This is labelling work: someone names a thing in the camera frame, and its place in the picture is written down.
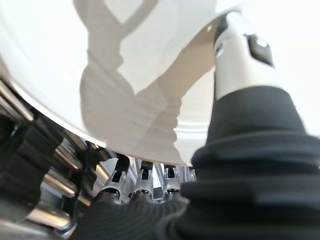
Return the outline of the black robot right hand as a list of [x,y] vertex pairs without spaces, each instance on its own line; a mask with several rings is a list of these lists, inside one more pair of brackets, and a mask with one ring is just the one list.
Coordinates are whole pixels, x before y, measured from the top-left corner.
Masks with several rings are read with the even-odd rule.
[[214,36],[214,100],[196,180],[162,203],[101,191],[73,240],[317,240],[320,140],[275,84],[269,44],[231,11]]

